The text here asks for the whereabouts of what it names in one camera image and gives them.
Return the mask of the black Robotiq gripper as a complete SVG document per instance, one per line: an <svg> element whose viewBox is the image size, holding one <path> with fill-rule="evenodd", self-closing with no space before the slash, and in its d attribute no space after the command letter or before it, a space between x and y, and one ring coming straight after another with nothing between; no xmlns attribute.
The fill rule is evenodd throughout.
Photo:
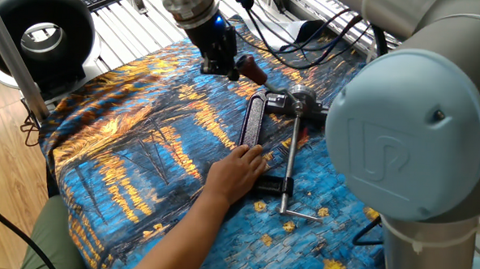
<svg viewBox="0 0 480 269"><path fill-rule="evenodd" d="M238 68L234 62L237 51L235 32L221 13L216 13L198 27L186 30L203 58L201 74L226 75L232 82L239 80Z"/></svg>

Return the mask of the person's right hand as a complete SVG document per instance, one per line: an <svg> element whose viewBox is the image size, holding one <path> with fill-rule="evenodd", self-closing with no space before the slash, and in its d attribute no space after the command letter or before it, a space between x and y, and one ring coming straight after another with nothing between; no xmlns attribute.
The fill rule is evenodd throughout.
<svg viewBox="0 0 480 269"><path fill-rule="evenodd" d="M240 200L265 171L267 161L262 157L260 145L240 145L209 169L202 203L228 208Z"/></svg>

